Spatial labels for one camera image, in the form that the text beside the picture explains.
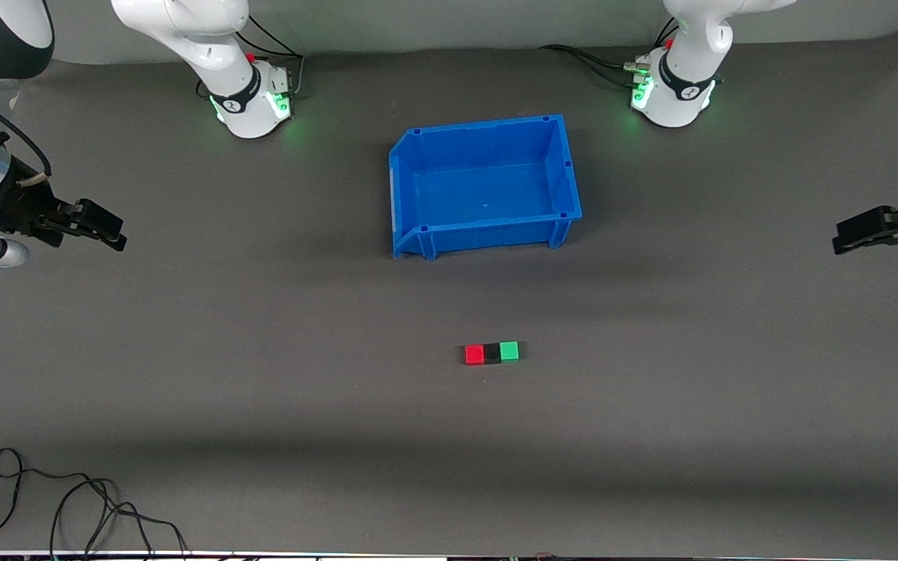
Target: row of colored blocks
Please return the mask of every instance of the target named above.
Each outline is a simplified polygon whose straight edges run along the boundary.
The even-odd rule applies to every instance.
[[[492,344],[468,344],[463,348],[467,366],[499,365],[502,362],[518,362],[517,341],[492,342]]]

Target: blue plastic bin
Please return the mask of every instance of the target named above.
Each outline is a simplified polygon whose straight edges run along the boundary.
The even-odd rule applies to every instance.
[[[390,150],[393,256],[564,244],[581,219],[560,115],[406,132]]]

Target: gray table surface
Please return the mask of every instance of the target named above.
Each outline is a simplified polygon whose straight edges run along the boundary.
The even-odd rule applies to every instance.
[[[197,549],[898,558],[898,249],[830,248],[895,202],[898,36],[723,73],[669,131],[558,53],[321,56],[240,141],[185,65],[53,66],[18,122],[129,244],[0,271],[0,446]],[[406,129],[551,113],[569,244],[391,258]],[[527,359],[458,364],[495,340]],[[65,488],[31,479],[0,548],[46,547]]]

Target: green cube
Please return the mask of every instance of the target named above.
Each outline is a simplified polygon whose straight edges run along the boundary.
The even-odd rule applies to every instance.
[[[518,342],[517,341],[506,341],[501,344],[501,361],[502,362],[517,362],[519,359],[518,355]]]

